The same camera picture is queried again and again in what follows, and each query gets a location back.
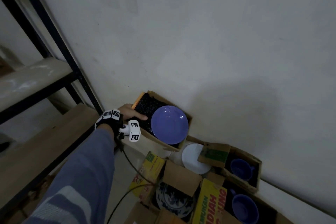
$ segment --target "blue sleeve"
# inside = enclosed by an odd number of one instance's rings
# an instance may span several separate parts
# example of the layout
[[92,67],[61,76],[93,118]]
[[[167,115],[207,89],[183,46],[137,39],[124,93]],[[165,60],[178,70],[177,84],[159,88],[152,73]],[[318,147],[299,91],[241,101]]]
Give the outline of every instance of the blue sleeve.
[[25,223],[103,223],[114,173],[114,142],[95,130],[64,164]]

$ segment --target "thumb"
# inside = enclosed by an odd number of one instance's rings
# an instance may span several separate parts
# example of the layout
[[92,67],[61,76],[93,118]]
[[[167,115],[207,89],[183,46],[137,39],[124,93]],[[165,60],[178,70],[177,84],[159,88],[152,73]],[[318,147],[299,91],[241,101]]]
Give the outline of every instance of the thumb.
[[140,114],[137,111],[134,111],[133,116],[139,118],[140,120],[148,120],[146,115]]

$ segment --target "shelving unit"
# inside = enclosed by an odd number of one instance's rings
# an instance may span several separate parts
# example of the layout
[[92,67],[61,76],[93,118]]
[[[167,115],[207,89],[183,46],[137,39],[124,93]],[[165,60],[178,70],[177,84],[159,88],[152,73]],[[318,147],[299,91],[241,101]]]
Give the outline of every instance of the shelving unit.
[[[66,62],[55,59],[15,0],[2,0],[44,58],[0,78],[0,124],[18,115],[61,88],[66,88],[76,107],[31,138],[19,149],[0,158],[0,220],[94,130],[103,113],[94,93],[73,59],[40,0],[29,0]],[[84,105],[71,83],[78,80],[95,110]]]

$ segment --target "mug handle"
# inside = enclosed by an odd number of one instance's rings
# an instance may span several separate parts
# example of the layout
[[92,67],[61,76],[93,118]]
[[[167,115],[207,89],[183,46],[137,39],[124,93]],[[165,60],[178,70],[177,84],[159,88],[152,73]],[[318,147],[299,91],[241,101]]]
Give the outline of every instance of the mug handle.
[[234,190],[234,189],[230,189],[230,192],[233,194],[233,196],[235,196],[235,195],[236,195],[236,192],[235,192],[235,190]]

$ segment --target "blue mug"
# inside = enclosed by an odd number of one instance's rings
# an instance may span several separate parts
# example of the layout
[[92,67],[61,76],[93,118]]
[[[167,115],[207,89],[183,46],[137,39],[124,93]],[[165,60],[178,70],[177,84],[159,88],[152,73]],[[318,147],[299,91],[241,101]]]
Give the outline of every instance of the blue mug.
[[254,167],[251,167],[249,163],[247,163],[245,160],[242,160],[240,158],[236,158],[233,161],[231,161],[230,164],[231,172],[234,175],[237,175],[239,178],[249,181],[252,177],[252,172],[255,169]]
[[259,220],[259,211],[255,202],[246,195],[237,195],[233,189],[230,191],[233,194],[232,210],[236,218],[243,224],[256,224]]

